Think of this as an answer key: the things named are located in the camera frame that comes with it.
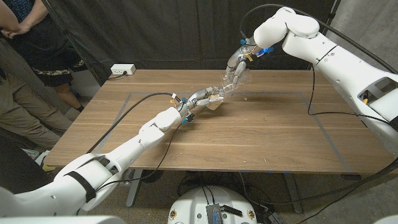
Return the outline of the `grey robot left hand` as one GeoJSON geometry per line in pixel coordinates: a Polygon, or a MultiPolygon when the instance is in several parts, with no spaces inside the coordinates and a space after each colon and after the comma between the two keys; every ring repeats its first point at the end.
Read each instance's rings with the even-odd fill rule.
{"type": "Polygon", "coordinates": [[[214,106],[217,108],[224,100],[224,93],[217,87],[211,86],[205,89],[197,90],[188,98],[184,98],[178,105],[177,111],[182,119],[191,115],[192,109],[196,106],[214,106]]]}

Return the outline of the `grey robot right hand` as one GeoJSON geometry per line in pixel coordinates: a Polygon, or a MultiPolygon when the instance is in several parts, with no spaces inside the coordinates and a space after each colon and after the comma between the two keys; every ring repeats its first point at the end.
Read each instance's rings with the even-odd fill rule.
{"type": "Polygon", "coordinates": [[[225,74],[222,77],[225,92],[232,92],[251,82],[252,76],[249,69],[246,68],[246,60],[252,59],[251,55],[256,47],[254,37],[243,39],[243,45],[229,58],[225,74]]]}

